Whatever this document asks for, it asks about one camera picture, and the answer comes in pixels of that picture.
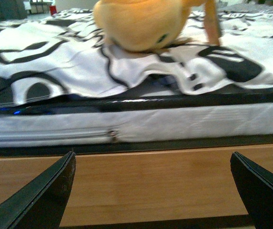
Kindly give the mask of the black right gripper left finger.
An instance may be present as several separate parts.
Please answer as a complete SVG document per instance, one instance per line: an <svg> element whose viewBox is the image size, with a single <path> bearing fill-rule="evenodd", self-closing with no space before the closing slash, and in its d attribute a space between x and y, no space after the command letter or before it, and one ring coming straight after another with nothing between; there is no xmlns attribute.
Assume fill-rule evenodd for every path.
<svg viewBox="0 0 273 229"><path fill-rule="evenodd" d="M0 204L0 229L58 229L75 171L70 151Z"/></svg>

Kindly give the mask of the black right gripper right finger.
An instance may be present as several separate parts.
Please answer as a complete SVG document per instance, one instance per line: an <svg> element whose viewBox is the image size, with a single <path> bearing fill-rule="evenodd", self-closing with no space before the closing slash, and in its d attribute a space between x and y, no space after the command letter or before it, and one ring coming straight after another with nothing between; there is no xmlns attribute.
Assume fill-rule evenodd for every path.
<svg viewBox="0 0 273 229"><path fill-rule="evenodd" d="M273 173L239 152L232 153L231 173L241 200L257 229L273 229Z"/></svg>

